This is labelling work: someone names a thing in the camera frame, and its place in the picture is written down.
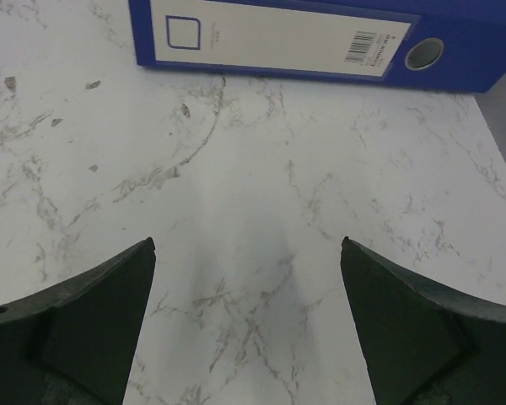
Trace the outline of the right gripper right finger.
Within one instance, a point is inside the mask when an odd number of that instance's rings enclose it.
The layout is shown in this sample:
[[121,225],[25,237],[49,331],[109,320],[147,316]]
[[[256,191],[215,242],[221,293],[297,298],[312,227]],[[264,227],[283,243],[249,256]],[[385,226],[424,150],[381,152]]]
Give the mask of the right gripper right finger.
[[506,305],[349,238],[341,271],[378,404],[506,404]]

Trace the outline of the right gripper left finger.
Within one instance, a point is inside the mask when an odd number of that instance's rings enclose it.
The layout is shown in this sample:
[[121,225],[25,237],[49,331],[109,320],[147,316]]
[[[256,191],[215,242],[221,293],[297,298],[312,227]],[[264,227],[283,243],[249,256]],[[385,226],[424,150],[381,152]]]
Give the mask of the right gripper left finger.
[[121,404],[155,263],[147,238],[0,305],[0,404]]

